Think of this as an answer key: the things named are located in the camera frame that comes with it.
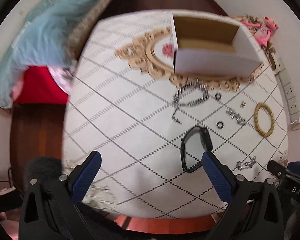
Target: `light blue comforter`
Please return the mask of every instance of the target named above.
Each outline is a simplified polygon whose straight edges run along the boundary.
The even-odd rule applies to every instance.
[[[42,0],[0,62],[0,107],[11,108],[13,86],[28,65],[72,68],[65,44],[74,26],[99,0]]]

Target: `screw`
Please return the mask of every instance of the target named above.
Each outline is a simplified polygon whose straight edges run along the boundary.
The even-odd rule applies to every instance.
[[[273,184],[273,180],[272,179],[267,179],[267,183],[272,185]]]
[[[59,180],[60,181],[65,181],[65,180],[67,180],[68,179],[68,175],[66,175],[66,174],[62,174],[60,177],[59,177]]]
[[[238,181],[244,181],[244,179],[245,179],[245,177],[241,174],[237,175],[236,178]]]
[[[37,182],[38,182],[37,179],[31,179],[30,184],[31,184],[31,185],[34,185],[34,184],[36,184]]]

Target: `patterned tablecloth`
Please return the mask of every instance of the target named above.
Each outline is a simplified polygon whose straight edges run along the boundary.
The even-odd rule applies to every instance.
[[[209,81],[210,98],[201,105],[182,107],[171,119],[176,86],[186,78],[173,73],[170,13],[144,11],[98,22],[82,53],[66,110],[64,172],[81,164],[97,150],[102,166],[84,202],[109,212],[145,218],[189,218],[225,209],[202,168],[182,171],[181,138],[194,125],[205,125],[213,153],[234,174],[264,181],[269,160],[278,161],[288,148],[287,123],[274,74],[260,46],[253,40],[263,64],[244,80]],[[173,11],[201,17],[235,20],[202,12]],[[214,99],[220,92],[220,101]],[[184,102],[200,97],[195,90]],[[258,102],[266,102],[276,122],[273,134],[261,137],[254,128]],[[248,120],[241,126],[226,113],[235,109]],[[224,128],[216,124],[223,121]],[[259,111],[259,124],[270,128],[270,118]],[[187,165],[197,163],[202,149],[198,134],[186,144]],[[249,170],[236,169],[237,161],[257,163]]]

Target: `open box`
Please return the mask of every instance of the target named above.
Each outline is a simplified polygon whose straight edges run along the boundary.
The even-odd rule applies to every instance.
[[[244,25],[171,15],[171,26],[177,74],[248,77],[261,63]]]

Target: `pink panther plush toy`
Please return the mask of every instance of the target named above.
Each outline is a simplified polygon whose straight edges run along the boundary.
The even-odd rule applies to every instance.
[[[278,25],[274,22],[274,20],[269,17],[264,18],[264,24],[261,23],[249,23],[247,21],[242,22],[244,25],[248,27],[258,27],[259,29],[254,34],[259,45],[267,46],[267,41],[272,37],[275,31],[279,28]]]

